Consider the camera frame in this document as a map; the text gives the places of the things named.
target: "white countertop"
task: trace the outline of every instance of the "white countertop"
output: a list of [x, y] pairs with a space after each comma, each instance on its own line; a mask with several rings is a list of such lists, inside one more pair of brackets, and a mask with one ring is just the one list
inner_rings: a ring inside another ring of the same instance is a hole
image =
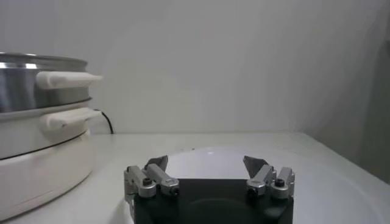
[[377, 205], [390, 223], [390, 186], [303, 133], [229, 133], [181, 135], [94, 135], [96, 165], [73, 190], [8, 223], [128, 223], [123, 201], [123, 170], [143, 166], [151, 157], [209, 146], [282, 149], [315, 159], [348, 177]]

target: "pot handle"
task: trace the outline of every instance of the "pot handle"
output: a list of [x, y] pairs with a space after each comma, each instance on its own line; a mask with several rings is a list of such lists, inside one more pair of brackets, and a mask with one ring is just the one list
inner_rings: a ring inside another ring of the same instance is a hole
[[42, 89], [62, 89], [89, 86], [102, 78], [87, 72], [41, 71], [37, 74], [36, 83]]
[[84, 107], [74, 110], [45, 114], [40, 118], [41, 128], [44, 131], [55, 131], [73, 125], [82, 124], [101, 115], [100, 111]]

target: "white pot base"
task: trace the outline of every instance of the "white pot base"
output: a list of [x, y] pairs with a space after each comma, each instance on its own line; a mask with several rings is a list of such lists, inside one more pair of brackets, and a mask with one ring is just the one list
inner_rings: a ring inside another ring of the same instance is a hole
[[0, 220], [36, 208], [70, 190], [92, 171], [93, 161], [88, 134], [0, 160]]

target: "black power cord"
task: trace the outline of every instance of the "black power cord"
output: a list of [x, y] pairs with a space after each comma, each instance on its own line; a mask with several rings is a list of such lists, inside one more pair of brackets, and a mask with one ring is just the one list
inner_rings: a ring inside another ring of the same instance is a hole
[[103, 117], [107, 120], [108, 126], [110, 127], [110, 133], [111, 133], [111, 135], [113, 135], [113, 134], [114, 134], [114, 129], [113, 129], [113, 127], [112, 127], [110, 118], [108, 118], [108, 116], [107, 116], [103, 111], [98, 110], [98, 109], [95, 109], [95, 110], [96, 110], [96, 111], [100, 111], [100, 112], [102, 113]]

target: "screw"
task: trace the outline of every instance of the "screw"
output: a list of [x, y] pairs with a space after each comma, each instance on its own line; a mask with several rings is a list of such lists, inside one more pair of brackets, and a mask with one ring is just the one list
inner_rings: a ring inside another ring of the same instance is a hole
[[276, 179], [275, 180], [275, 187], [284, 187], [285, 186], [285, 181], [282, 179]]
[[250, 198], [255, 198], [257, 197], [257, 190], [253, 188], [249, 188], [247, 194]]
[[148, 185], [151, 185], [152, 183], [153, 183], [153, 181], [152, 181], [149, 177], [144, 178], [144, 179], [142, 180], [142, 185], [143, 185], [143, 186], [148, 186]]
[[178, 196], [179, 193], [180, 193], [180, 190], [178, 188], [173, 188], [169, 191], [169, 193], [172, 195], [172, 196]]

